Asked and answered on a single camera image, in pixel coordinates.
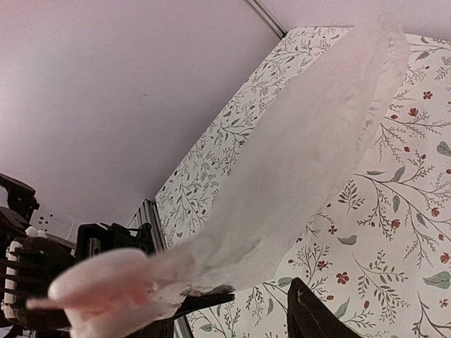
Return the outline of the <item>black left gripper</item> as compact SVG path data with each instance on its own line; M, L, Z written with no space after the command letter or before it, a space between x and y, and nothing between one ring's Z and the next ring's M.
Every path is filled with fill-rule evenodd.
M63 311L29 311L26 301L46 295L51 282L76 263L117 248L133 247L147 254L163 244L152 219L138 220L126 228L87 223L79 226L71 243L48 232L32 229L32 214L39 208L35 190L1 175L5 199L1 202L1 325L13 323L28 330L66 331L70 327Z

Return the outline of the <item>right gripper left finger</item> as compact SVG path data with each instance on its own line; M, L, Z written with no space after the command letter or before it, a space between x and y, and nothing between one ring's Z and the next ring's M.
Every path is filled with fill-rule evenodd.
M164 320L157 320L155 323L147 327L147 336L150 338L172 338L174 337L175 321L184 315L195 311L200 311L212 306L222 305L235 300L235 295L227 294L210 294L205 296L189 296L182 306L174 315Z

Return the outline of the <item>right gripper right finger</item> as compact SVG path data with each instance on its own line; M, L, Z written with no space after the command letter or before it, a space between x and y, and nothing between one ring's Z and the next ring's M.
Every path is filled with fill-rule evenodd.
M289 338L359 338L298 277L288 290L287 331Z

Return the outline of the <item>clear zip top bag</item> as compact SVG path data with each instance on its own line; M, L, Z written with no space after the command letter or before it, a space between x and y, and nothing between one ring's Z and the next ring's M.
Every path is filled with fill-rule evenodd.
M72 337L126 337L187 298L271 279L309 221L345 185L407 69L391 15L356 25L276 96L221 183L206 225L152 256L114 249L76 264L29 299L62 310Z

